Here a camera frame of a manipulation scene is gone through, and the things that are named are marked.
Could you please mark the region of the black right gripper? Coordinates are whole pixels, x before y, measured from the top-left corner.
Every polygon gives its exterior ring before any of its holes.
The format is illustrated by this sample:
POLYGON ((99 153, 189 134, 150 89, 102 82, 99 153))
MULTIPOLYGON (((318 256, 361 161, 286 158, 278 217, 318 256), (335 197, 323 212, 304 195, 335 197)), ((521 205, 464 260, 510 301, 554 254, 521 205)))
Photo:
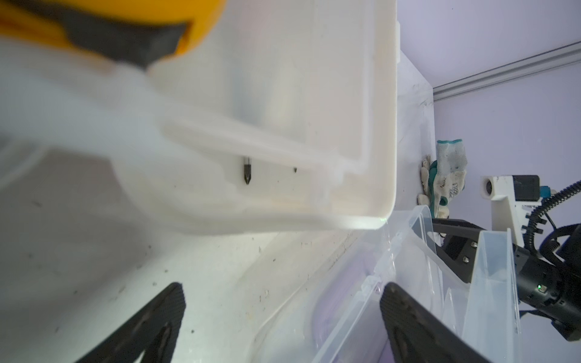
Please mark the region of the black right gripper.
MULTIPOLYGON (((438 257, 464 283, 471 281, 478 237, 483 229, 460 219, 433 219, 436 233, 445 234, 438 257)), ((517 297, 532 306, 530 314, 548 318, 569 342, 580 340, 580 225, 555 229, 541 243, 544 261, 514 246, 517 297)))

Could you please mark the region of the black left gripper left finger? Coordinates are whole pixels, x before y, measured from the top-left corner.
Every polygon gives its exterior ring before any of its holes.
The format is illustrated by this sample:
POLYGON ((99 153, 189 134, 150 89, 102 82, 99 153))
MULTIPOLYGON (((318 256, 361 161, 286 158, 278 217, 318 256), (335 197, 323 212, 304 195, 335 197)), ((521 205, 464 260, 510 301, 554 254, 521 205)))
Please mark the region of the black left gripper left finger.
POLYGON ((170 362, 185 314, 183 287, 169 284, 80 362, 170 362))

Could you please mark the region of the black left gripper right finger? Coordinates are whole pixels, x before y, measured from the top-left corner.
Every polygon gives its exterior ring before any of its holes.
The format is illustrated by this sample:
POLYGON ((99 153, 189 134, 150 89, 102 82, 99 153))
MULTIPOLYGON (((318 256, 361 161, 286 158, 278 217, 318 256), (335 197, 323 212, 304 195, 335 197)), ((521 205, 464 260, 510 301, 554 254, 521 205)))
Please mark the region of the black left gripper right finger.
POLYGON ((395 362, 486 362, 394 282, 384 287, 381 316, 395 362))

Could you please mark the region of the purple clear-lid toolbox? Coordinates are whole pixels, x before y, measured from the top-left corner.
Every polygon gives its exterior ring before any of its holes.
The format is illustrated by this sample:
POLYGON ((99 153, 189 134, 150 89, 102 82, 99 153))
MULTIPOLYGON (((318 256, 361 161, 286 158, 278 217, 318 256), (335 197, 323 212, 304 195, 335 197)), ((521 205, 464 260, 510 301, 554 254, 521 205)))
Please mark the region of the purple clear-lid toolbox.
POLYGON ((251 345, 251 362, 389 362, 381 317, 394 283, 461 342, 491 362, 519 362, 514 254, 509 231, 481 231, 462 259, 462 280, 440 256, 429 211, 393 213, 355 231, 277 309, 251 345))

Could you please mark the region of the white plastic toolbox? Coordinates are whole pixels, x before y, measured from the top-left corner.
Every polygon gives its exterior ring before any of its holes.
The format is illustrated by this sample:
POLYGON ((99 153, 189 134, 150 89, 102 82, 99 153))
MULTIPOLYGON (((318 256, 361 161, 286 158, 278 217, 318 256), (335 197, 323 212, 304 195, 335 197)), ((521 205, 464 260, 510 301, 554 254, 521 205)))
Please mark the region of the white plastic toolbox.
POLYGON ((224 2, 198 46, 146 69, 1 35, 8 171, 43 148, 101 157, 145 215, 195 234, 380 228, 397 2, 224 2))

